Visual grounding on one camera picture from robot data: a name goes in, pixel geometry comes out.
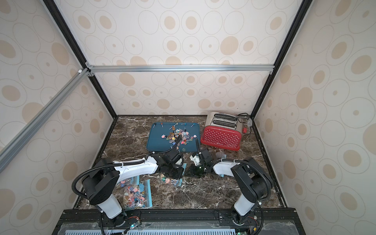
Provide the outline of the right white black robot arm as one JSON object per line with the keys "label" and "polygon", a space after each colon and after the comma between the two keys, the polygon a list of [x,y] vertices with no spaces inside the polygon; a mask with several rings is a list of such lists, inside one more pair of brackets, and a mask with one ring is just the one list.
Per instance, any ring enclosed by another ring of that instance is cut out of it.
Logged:
{"label": "right white black robot arm", "polygon": [[239,199],[233,205],[235,216],[247,216],[258,204],[271,197],[271,177],[252,157],[243,160],[215,159],[207,149],[203,149],[191,155],[190,160],[193,162],[188,171],[190,176],[200,178],[215,173],[235,178],[241,190]]}

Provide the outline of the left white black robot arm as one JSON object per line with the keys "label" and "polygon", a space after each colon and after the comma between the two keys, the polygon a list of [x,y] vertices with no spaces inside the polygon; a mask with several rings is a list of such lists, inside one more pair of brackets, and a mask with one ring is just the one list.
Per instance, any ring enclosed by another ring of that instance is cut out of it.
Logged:
{"label": "left white black robot arm", "polygon": [[184,156],[176,148],[126,162],[102,159],[93,168],[79,174],[73,180],[71,189],[104,212],[109,219],[114,219],[123,213],[122,206],[113,195],[117,184],[132,177],[154,173],[179,180],[185,170],[183,164]]}

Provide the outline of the teal plastic tray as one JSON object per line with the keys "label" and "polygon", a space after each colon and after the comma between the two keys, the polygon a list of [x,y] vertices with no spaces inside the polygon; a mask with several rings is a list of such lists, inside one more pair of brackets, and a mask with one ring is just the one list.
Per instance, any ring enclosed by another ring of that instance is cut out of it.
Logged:
{"label": "teal plastic tray", "polygon": [[163,152],[178,145],[180,152],[195,152],[199,138],[200,127],[197,123],[155,122],[151,126],[146,149]]}

